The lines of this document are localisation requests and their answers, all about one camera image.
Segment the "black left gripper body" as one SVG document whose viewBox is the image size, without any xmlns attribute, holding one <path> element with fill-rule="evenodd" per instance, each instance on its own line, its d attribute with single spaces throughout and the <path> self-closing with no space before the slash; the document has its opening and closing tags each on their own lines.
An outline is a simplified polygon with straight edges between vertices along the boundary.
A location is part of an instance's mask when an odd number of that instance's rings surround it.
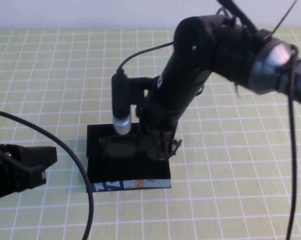
<svg viewBox="0 0 301 240">
<path fill-rule="evenodd" d="M 20 193 L 16 192 L 14 187 L 15 173 L 17 170 L 9 168 L 12 163 L 8 161 L 8 158 L 11 156 L 11 153 L 5 152 L 3 148 L 0 147 L 0 198 L 13 193 Z"/>
</svg>

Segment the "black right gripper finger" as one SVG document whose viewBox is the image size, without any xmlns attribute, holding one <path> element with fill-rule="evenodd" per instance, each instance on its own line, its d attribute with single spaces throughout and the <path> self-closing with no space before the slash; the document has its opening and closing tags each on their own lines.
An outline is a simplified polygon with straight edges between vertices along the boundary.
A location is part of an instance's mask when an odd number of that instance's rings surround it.
<svg viewBox="0 0 301 240">
<path fill-rule="evenodd" d="M 149 132 L 139 131 L 137 140 L 137 152 L 148 153 L 153 147 L 153 137 Z"/>
<path fill-rule="evenodd" d="M 159 159 L 168 160 L 175 156 L 181 144 L 182 140 L 175 139 L 174 132 L 163 132 L 159 138 Z"/>
</svg>

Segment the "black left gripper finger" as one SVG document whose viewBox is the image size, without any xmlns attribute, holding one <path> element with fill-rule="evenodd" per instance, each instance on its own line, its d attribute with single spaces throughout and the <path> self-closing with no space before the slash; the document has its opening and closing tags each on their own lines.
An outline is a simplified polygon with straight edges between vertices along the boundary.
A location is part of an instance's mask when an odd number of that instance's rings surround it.
<svg viewBox="0 0 301 240">
<path fill-rule="evenodd" d="M 55 164 L 58 160 L 57 149 L 53 146 L 21 146 L 8 145 L 8 152 L 17 165 L 10 165 L 14 170 L 44 169 Z"/>
<path fill-rule="evenodd" d="M 21 166 L 15 172 L 14 188 L 16 192 L 34 189 L 46 183 L 46 169 L 43 165 Z"/>
</svg>

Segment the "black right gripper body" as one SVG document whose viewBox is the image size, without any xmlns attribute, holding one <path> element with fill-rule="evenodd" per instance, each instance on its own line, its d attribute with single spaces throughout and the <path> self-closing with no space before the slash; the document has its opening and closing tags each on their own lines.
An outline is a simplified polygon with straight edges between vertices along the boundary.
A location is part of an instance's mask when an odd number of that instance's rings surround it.
<svg viewBox="0 0 301 240">
<path fill-rule="evenodd" d="M 136 116 L 139 119 L 140 129 L 143 133 L 156 136 L 176 134 L 179 119 L 183 109 L 165 108 L 158 102 L 146 97 L 136 106 Z"/>
</svg>

